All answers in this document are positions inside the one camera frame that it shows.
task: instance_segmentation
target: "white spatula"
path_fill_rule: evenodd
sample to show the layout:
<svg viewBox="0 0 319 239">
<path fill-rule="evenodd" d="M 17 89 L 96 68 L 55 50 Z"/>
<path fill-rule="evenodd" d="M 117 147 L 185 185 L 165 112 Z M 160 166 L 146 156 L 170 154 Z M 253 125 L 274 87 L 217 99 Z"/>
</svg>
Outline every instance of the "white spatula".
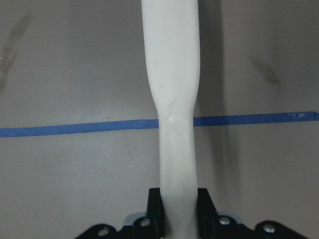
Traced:
<svg viewBox="0 0 319 239">
<path fill-rule="evenodd" d="M 142 12 L 147 72 L 159 117 L 165 238 L 199 239 L 193 136 L 200 70 L 197 0 L 142 0 Z"/>
</svg>

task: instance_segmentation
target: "painter's tape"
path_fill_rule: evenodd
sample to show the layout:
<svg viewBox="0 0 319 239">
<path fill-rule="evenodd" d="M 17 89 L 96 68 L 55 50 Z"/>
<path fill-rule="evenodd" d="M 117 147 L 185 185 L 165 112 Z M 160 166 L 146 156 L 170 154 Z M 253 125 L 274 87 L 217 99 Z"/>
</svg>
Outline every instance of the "painter's tape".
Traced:
<svg viewBox="0 0 319 239">
<path fill-rule="evenodd" d="M 284 123 L 318 120 L 319 114 L 316 112 L 294 112 L 262 115 L 195 117 L 194 126 Z M 159 121 L 157 119 L 135 119 L 40 127 L 0 128 L 0 137 L 26 137 L 150 128 L 159 128 Z"/>
</svg>

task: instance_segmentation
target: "silver screw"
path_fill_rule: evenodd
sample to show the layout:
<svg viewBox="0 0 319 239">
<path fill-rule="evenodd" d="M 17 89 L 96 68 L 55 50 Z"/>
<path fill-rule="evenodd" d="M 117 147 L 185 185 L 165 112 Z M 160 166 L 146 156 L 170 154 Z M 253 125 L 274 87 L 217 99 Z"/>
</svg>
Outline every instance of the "silver screw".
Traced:
<svg viewBox="0 0 319 239">
<path fill-rule="evenodd" d="M 221 217 L 219 219 L 219 223 L 222 225 L 229 225 L 230 224 L 230 219 L 228 217 Z"/>
<path fill-rule="evenodd" d="M 148 219 L 148 218 L 144 218 L 144 219 L 140 222 L 140 224 L 141 224 L 141 227 L 147 227 L 147 226 L 149 226 L 149 225 L 151 224 L 151 221 L 150 221 L 150 219 Z"/>
<path fill-rule="evenodd" d="M 103 229 L 101 229 L 101 230 L 99 230 L 99 232 L 98 232 L 98 236 L 99 237 L 104 237 L 104 236 L 106 236 L 107 234 L 109 234 L 109 228 L 103 228 Z"/>
<path fill-rule="evenodd" d="M 274 233 L 276 231 L 276 228 L 271 224 L 265 224 L 263 229 L 267 233 Z"/>
</svg>

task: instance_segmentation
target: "black bracket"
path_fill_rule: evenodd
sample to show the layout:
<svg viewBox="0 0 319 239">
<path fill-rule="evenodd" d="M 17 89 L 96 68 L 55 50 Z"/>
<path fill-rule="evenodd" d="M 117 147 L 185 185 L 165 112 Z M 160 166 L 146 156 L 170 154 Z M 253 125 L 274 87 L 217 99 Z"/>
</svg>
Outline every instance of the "black bracket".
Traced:
<svg viewBox="0 0 319 239">
<path fill-rule="evenodd" d="M 227 215 L 219 215 L 207 189 L 198 189 L 197 215 L 199 234 L 202 239 L 307 239 L 282 224 L 264 221 L 256 225 L 255 230 Z M 106 224 L 92 226 L 76 239 L 160 239 L 165 237 L 164 208 L 160 198 L 160 189 L 151 188 L 147 213 L 131 226 L 120 231 Z"/>
</svg>

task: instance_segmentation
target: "gray surface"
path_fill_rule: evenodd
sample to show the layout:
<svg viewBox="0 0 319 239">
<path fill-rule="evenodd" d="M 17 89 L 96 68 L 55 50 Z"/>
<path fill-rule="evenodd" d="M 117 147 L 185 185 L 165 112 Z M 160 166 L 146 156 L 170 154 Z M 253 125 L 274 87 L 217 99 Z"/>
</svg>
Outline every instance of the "gray surface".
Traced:
<svg viewBox="0 0 319 239">
<path fill-rule="evenodd" d="M 318 7 L 199 1 L 195 115 L 318 111 Z M 139 0 L 3 0 L 0 32 L 0 61 L 17 51 L 0 64 L 0 127 L 157 117 Z M 198 184 L 250 227 L 273 219 L 317 238 L 318 129 L 196 128 Z M 159 185 L 156 129 L 0 138 L 0 160 L 1 239 L 73 238 L 100 222 L 119 229 Z"/>
</svg>

